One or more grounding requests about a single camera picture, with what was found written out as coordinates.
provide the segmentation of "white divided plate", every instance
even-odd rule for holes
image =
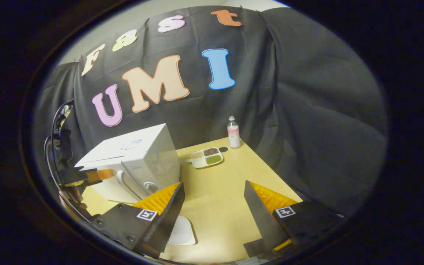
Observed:
[[[203,157],[201,157],[201,158],[195,159],[194,161],[192,161],[192,166],[193,166],[193,167],[195,167],[195,168],[202,168],[202,167],[206,167],[206,166],[213,166],[213,165],[216,165],[216,164],[222,163],[222,161],[223,161],[223,155],[222,155],[222,153],[220,152],[220,150],[219,150],[218,148],[216,148],[216,147],[210,147],[210,148],[217,149],[217,152],[218,152],[218,153],[213,154],[213,155],[210,155],[210,156],[203,156]],[[191,154],[191,159],[193,159],[193,158],[192,158],[192,156],[193,156],[194,154],[197,154],[197,153],[200,153],[200,152],[202,152],[202,154],[203,154],[203,153],[204,153],[204,150],[207,150],[207,149],[210,149],[210,148],[206,148],[206,149],[202,149],[202,150],[199,150],[199,151],[194,152],[193,154]],[[206,158],[211,157],[211,156],[220,156],[221,160],[220,160],[220,161],[218,161],[218,162],[215,162],[215,163],[212,163],[212,164],[209,164],[209,165],[208,165],[208,164],[207,164],[207,161],[206,161]]]
[[[194,245],[195,238],[191,223],[187,218],[178,216],[171,232],[168,245]]]

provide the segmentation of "orange soft finger pad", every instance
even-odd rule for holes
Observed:
[[[178,182],[174,185],[163,188],[161,191],[153,193],[145,199],[135,203],[133,206],[145,210],[156,211],[158,212],[158,215],[161,215],[173,196],[174,190],[179,184],[180,183]]]
[[[269,214],[272,215],[272,212],[276,209],[286,207],[289,205],[296,204],[297,202],[291,198],[288,198],[282,194],[279,194],[275,191],[265,188],[256,183],[250,181],[251,186],[253,187],[256,194],[259,196],[264,206],[268,210]]]

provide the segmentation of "blue letter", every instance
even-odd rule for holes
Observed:
[[[212,72],[211,89],[226,89],[235,85],[235,80],[230,77],[229,67],[227,66],[228,50],[210,49],[202,52],[202,56],[209,59],[209,65]]]

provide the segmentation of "orange letter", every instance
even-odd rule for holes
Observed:
[[[238,15],[235,13],[230,13],[228,10],[219,10],[214,11],[211,13],[212,15],[217,15],[217,18],[219,19],[219,22],[227,25],[227,26],[234,26],[238,27],[241,26],[241,22],[234,21],[232,17],[237,17]]]
[[[96,61],[96,59],[99,56],[99,51],[104,49],[105,46],[106,44],[102,44],[100,47],[93,50],[93,52],[91,52],[90,54],[88,54],[88,56],[86,56],[86,64],[84,65],[84,70],[81,73],[81,76],[85,75],[87,72],[91,70],[91,68],[93,67],[92,62]]]
[[[126,71],[122,79],[128,82],[133,99],[133,112],[140,112],[150,107],[148,101],[143,100],[142,92],[155,104],[160,102],[161,87],[165,87],[163,98],[167,101],[183,98],[189,95],[189,89],[185,88],[178,62],[179,55],[171,55],[161,59],[156,66],[153,78],[140,67]]]

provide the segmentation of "table surface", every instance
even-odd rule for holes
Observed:
[[[190,159],[195,151],[226,146],[220,164],[196,169]],[[166,245],[160,258],[184,263],[224,263],[249,258],[244,243],[261,238],[244,199],[246,180],[269,188],[297,202],[302,199],[243,141],[231,149],[228,138],[178,149],[185,201],[180,215],[190,220],[197,243]],[[91,187],[83,193],[91,215],[103,214],[118,202],[102,198]]]

